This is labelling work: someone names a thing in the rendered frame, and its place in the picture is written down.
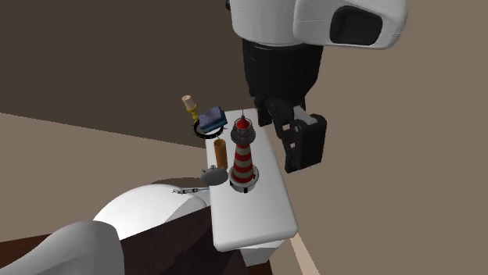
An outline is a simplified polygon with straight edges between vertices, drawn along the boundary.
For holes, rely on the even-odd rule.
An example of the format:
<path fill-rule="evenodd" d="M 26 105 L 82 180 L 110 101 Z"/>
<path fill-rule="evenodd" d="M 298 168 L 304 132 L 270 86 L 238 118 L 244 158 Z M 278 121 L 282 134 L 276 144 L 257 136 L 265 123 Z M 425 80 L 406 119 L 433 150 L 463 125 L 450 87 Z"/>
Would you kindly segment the yellow candlestick with beige candle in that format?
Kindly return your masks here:
<path fill-rule="evenodd" d="M 195 104 L 191 95 L 184 95 L 181 100 L 185 104 L 186 111 L 192 115 L 192 119 L 196 122 L 199 119 L 197 104 Z"/>

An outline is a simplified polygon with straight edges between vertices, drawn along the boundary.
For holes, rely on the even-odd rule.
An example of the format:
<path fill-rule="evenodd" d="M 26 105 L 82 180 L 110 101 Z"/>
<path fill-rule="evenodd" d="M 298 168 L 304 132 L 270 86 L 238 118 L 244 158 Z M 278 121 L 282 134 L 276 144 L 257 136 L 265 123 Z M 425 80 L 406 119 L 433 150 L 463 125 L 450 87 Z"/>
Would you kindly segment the white toilet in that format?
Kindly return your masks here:
<path fill-rule="evenodd" d="M 250 145 L 258 169 L 254 188 L 236 191 L 228 182 L 204 191 L 199 187 L 149 184 L 117 196 L 95 220 L 129 238 L 202 208 L 211 211 L 213 244 L 219 252 L 240 249 L 247 266 L 265 263 L 283 241 L 298 231 L 275 152 L 264 128 L 255 126 Z"/>

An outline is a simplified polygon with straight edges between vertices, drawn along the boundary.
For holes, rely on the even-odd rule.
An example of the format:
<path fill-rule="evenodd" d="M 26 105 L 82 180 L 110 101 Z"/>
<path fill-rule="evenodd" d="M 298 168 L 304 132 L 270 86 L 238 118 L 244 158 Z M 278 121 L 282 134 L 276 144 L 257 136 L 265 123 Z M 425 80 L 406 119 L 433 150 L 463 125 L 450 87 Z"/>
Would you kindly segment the grey round pig figure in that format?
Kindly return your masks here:
<path fill-rule="evenodd" d="M 208 187 L 217 186 L 228 180 L 228 172 L 223 166 L 211 165 L 208 169 L 202 170 L 200 180 Z"/>

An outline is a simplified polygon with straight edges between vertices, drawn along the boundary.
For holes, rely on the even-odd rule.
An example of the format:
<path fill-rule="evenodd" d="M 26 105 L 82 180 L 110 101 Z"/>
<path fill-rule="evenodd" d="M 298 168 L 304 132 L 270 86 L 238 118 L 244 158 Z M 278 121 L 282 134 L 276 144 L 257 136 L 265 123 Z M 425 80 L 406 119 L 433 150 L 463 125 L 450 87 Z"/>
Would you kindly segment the blue box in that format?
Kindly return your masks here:
<path fill-rule="evenodd" d="M 226 115 L 220 106 L 215 106 L 199 115 L 199 126 L 207 134 L 228 123 Z"/>

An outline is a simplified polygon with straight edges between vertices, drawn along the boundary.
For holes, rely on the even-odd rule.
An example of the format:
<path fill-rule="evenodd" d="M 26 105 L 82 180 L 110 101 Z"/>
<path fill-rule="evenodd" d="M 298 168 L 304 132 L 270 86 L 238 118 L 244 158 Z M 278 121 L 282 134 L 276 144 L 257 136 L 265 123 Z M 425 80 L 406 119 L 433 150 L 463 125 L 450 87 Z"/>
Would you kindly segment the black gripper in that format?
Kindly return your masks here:
<path fill-rule="evenodd" d="M 272 47 L 242 40 L 245 78 L 258 124 L 274 124 L 285 150 L 287 173 L 320 163 L 324 153 L 328 122 L 304 109 L 306 95 L 318 79 L 323 49 L 309 44 Z"/>

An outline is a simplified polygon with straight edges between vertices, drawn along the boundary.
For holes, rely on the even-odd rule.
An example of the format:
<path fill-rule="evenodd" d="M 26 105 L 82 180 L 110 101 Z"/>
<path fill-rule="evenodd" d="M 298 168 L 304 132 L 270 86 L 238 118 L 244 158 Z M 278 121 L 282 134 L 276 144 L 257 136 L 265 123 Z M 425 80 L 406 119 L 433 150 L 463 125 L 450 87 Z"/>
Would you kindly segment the orange brown cylinder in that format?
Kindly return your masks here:
<path fill-rule="evenodd" d="M 228 158 L 226 142 L 224 139 L 218 138 L 213 142 L 214 154 L 216 157 L 217 168 L 228 168 Z"/>

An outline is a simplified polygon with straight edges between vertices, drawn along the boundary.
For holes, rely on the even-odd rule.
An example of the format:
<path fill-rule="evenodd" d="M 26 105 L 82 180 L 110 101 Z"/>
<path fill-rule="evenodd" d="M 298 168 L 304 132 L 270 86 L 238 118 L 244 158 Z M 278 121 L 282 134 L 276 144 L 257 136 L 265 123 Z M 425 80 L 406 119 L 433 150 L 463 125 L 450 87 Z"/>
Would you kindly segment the red white lighthouse figure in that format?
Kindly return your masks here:
<path fill-rule="evenodd" d="M 234 160 L 228 171 L 230 186 L 237 192 L 247 194 L 254 189 L 259 179 L 259 170 L 253 164 L 251 144 L 256 131 L 252 121 L 244 115 L 235 120 L 230 137 L 235 144 Z"/>

